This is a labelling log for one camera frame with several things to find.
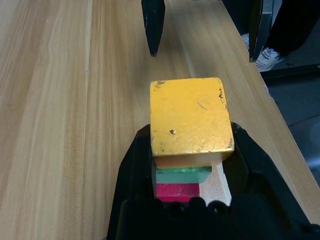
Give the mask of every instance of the wood grain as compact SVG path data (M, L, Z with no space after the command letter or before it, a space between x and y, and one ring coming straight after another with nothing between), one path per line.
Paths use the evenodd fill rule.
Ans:
M319 188L248 59L221 1L167 0L152 58L139 0L0 0L1 239L104 238L149 83L190 77L221 78L231 120L320 224Z

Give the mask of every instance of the white shoe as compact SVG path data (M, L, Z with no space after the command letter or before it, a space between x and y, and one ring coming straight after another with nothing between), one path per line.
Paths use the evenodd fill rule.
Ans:
M271 70L276 64L282 62L284 60L283 57L280 56L272 48L264 49L258 59L255 61L255 65L258 68L259 72L266 72Z
M249 33L241 35L242 41L247 50L249 50Z

